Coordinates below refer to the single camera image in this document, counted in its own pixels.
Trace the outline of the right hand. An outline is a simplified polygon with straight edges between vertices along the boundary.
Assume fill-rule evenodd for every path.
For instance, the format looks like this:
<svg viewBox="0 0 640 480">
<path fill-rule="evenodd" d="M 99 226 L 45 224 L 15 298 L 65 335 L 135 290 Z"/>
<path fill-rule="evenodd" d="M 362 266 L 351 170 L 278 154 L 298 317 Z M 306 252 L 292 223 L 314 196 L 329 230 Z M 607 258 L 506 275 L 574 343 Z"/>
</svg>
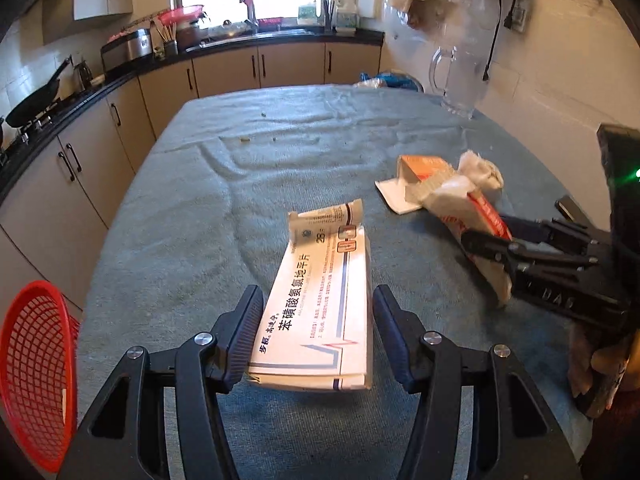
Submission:
<svg viewBox="0 0 640 480">
<path fill-rule="evenodd" d="M 574 324 L 567 379 L 578 411 L 600 417 L 612 408 L 616 393 L 639 389 L 639 331 L 614 342 Z"/>
</svg>

